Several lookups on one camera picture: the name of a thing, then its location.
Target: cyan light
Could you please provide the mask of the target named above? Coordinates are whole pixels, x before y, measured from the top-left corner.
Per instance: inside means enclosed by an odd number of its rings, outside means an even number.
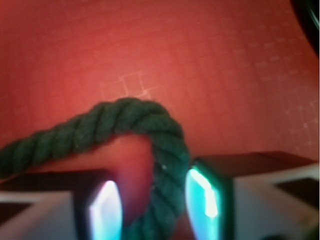
[[[93,240],[119,240],[122,229],[122,206],[117,185],[107,181],[89,207]]]
[[[196,239],[219,240],[218,190],[194,167],[187,173],[185,191],[187,211]]]
[[[214,218],[218,215],[218,208],[216,202],[216,194],[212,189],[210,182],[197,170],[191,169],[190,174],[194,180],[204,189],[205,198],[205,215]]]

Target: led light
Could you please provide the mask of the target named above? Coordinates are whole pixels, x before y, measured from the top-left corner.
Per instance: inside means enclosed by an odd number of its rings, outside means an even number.
[[[91,238],[119,240],[122,228],[122,206],[117,185],[107,181],[89,207]]]
[[[196,168],[187,173],[185,190],[187,211],[196,239],[218,240],[218,190]]]
[[[190,175],[204,189],[205,215],[210,218],[214,218],[218,215],[218,208],[216,202],[216,194],[212,189],[210,182],[195,169],[190,170]]]

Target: rope loop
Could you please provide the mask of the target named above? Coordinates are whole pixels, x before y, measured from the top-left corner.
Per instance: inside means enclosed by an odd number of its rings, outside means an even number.
[[[160,104],[137,98],[101,102],[88,113],[0,149],[0,178],[20,174],[32,165],[82,153],[113,134],[132,131],[151,139],[153,184],[145,212],[124,227],[123,240],[165,240],[184,210],[184,183],[189,152],[181,126]]]

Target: twisted rope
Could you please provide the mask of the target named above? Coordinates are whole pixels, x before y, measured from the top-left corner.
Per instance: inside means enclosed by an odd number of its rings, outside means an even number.
[[[165,240],[184,210],[184,182],[189,153],[181,126],[156,102],[122,98],[102,102],[49,130],[18,139],[0,150],[0,178],[22,173],[31,165],[82,153],[112,134],[132,131],[151,139],[153,183],[145,212],[124,227],[123,240]]]

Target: red mat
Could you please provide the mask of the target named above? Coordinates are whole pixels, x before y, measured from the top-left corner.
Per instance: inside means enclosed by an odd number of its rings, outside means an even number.
[[[0,47],[0,147],[133,96],[169,109],[193,156],[319,159],[319,59],[289,1],[0,0]],[[127,136],[39,170],[117,172],[129,221],[151,159]]]

